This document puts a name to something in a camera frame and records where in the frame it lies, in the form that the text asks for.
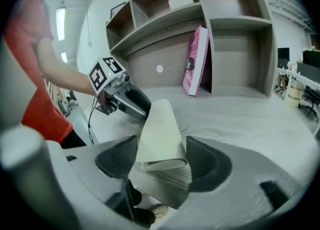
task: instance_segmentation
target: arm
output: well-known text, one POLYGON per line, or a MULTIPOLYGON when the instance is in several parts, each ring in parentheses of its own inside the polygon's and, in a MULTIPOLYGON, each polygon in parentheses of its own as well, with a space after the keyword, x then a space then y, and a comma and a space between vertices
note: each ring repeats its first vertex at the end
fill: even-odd
POLYGON ((96 96, 86 74, 80 73, 59 60, 50 38, 43 38, 36 46, 36 54, 42 74, 54 85, 96 96))

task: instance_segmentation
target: circular hole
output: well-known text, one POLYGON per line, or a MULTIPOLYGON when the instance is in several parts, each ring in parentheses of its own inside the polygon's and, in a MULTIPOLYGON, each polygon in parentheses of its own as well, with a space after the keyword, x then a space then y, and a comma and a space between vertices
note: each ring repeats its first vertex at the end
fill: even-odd
POLYGON ((159 73, 161 73, 161 72, 164 71, 164 68, 162 67, 162 65, 158 65, 158 66, 156 67, 156 71, 159 72, 159 73))

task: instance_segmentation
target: pink book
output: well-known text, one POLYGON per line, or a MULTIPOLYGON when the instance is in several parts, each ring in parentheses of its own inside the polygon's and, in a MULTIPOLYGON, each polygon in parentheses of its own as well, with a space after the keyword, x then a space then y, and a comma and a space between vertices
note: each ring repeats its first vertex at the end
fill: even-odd
POLYGON ((209 44, 209 32, 199 26, 189 41, 186 55, 186 67, 182 81, 183 90, 187 95, 196 96, 206 63, 209 44))

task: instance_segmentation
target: black cable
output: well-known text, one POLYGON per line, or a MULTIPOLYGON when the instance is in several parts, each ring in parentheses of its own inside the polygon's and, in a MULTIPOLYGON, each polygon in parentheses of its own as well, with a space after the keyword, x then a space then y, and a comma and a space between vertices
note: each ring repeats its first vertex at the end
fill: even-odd
POLYGON ((92 106, 91 106, 91 111, 90 111, 90 116, 89 116, 89 121, 88 121, 88 132, 89 132, 89 139, 91 141, 91 145, 94 145, 94 139, 90 133, 90 128, 91 128, 91 125, 90 125, 90 120, 91 120, 91 116, 92 116, 92 113, 94 112, 95 108, 96 108, 96 105, 98 103, 98 100, 95 101, 96 98, 93 99, 93 102, 92 102, 92 106))

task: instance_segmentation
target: red shirt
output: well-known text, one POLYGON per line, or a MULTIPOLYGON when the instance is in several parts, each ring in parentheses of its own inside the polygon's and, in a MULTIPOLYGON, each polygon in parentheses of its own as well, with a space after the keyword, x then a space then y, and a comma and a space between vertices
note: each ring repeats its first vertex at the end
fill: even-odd
POLYGON ((41 39, 53 39, 44 0, 27 0, 19 12, 11 16, 3 36, 13 56, 37 87, 22 124, 37 130, 46 140, 61 143, 73 127, 53 105, 34 51, 41 39))

